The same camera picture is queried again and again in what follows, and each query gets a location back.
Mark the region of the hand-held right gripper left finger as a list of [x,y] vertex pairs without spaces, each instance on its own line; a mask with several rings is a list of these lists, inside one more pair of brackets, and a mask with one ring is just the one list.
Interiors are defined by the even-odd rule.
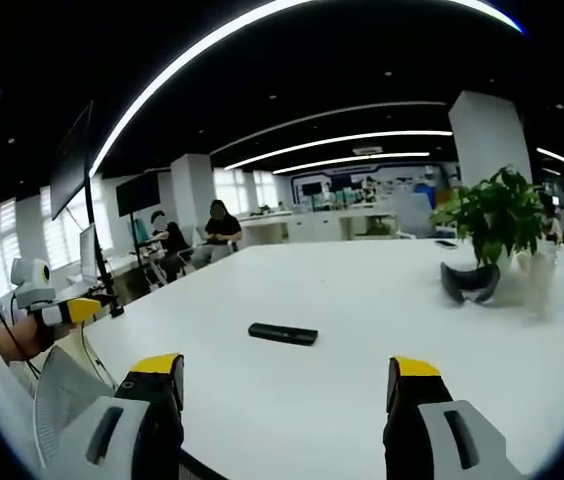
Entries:
[[178,479],[184,428],[181,354],[146,358],[111,396],[68,424],[56,454],[58,479]]

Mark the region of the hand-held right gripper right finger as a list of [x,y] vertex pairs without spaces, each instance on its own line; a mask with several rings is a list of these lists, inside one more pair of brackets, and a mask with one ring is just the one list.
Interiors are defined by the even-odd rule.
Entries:
[[505,437],[471,403],[455,400],[440,372],[408,357],[390,359],[386,425],[388,479],[520,479]]

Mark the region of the person's left hand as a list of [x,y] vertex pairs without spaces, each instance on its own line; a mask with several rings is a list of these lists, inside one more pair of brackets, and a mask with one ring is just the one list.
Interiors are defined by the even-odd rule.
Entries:
[[56,341],[66,337],[76,328],[75,324],[68,323],[48,326],[44,323],[40,312],[34,313],[31,318],[35,325],[33,342],[39,352],[48,350]]

